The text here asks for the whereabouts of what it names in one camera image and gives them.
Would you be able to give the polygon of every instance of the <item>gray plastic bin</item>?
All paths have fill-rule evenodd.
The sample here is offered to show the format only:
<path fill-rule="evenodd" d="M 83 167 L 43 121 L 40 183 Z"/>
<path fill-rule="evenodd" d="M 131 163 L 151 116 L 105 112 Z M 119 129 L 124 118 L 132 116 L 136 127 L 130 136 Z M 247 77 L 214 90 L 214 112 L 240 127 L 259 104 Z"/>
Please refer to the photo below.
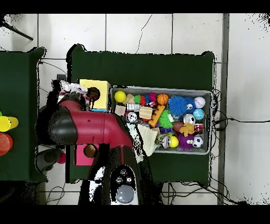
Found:
<path fill-rule="evenodd" d="M 182 97 L 203 97 L 206 101 L 205 106 L 202 108 L 205 112 L 205 117 L 200 120 L 200 123 L 203 123 L 205 126 L 204 133 L 202 138 L 204 140 L 204 144 L 201 148 L 193 147 L 189 151 L 183 151 L 180 147 L 176 148 L 156 148 L 154 153 L 177 153 L 177 154 L 196 154 L 196 155 L 206 155 L 210 152 L 210 143 L 211 143 L 211 131 L 212 131 L 212 108 L 213 108 L 213 94 L 210 91 L 205 90 L 184 90 L 184 89 L 164 89 L 164 88 L 147 88 L 147 87 L 134 87 L 128 86 L 126 88 L 119 88 L 118 86 L 112 86 L 110 88 L 111 105 L 109 105 L 108 109 L 110 112 L 114 112 L 116 101 L 114 99 L 114 94 L 118 91 L 122 90 L 126 94 L 132 95 L 144 95 L 149 92 L 154 92 L 157 95 L 161 93 L 168 94 L 171 96 L 182 96 Z"/>

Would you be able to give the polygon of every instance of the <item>green spiky ball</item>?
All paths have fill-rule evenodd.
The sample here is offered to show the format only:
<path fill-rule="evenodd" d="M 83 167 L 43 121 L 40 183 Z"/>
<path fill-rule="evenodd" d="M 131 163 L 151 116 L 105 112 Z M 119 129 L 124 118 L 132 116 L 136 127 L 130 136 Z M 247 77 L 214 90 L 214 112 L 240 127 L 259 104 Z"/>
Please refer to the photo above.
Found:
<path fill-rule="evenodd" d="M 136 104 L 139 104 L 139 103 L 141 102 L 141 96 L 140 96 L 140 95 L 134 96 L 134 102 L 135 102 Z"/>
<path fill-rule="evenodd" d="M 169 120 L 168 115 L 171 114 L 171 112 L 169 110 L 164 110 L 159 119 L 158 119 L 158 123 L 160 124 L 161 127 L 163 128 L 170 128 L 172 127 L 172 123 Z"/>

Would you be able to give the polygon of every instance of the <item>baseball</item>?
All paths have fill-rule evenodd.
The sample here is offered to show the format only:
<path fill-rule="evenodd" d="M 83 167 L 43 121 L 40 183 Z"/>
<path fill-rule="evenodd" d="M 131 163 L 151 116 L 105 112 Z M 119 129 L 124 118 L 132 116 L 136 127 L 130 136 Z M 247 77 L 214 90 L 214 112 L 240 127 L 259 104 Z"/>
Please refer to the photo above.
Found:
<path fill-rule="evenodd" d="M 196 97 L 194 99 L 196 108 L 201 109 L 205 106 L 205 99 L 203 97 Z"/>

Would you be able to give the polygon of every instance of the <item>blue spiky ball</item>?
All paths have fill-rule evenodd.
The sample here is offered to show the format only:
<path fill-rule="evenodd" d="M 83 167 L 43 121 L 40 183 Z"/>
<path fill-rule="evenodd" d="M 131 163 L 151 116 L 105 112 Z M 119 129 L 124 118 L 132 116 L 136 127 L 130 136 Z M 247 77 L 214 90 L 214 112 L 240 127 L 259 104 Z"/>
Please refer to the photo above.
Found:
<path fill-rule="evenodd" d="M 168 107 L 171 114 L 182 116 L 187 111 L 187 102 L 183 97 L 174 96 L 169 99 Z"/>
<path fill-rule="evenodd" d="M 185 114 L 192 114 L 196 109 L 195 100 L 193 100 L 191 97 L 184 97 L 184 99 L 187 102 L 187 111 Z"/>

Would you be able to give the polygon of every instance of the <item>wooden block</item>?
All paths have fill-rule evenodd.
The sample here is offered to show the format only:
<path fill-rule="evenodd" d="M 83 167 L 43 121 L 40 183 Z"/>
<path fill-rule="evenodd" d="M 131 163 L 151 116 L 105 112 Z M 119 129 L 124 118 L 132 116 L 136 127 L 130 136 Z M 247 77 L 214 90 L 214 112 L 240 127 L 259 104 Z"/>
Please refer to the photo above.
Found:
<path fill-rule="evenodd" d="M 151 130 L 155 130 L 155 131 L 157 131 L 157 132 L 158 132 L 158 134 L 157 134 L 157 135 L 160 135 L 160 130 L 159 130 L 159 127 L 151 128 Z"/>
<path fill-rule="evenodd" d="M 139 117 L 150 120 L 152 117 L 153 108 L 151 107 L 141 107 L 139 111 Z"/>
<path fill-rule="evenodd" d="M 123 104 L 134 104 L 134 96 L 132 94 L 128 94 Z"/>
<path fill-rule="evenodd" d="M 115 113 L 119 116 L 124 116 L 124 113 L 126 112 L 126 107 L 116 105 L 115 107 Z"/>

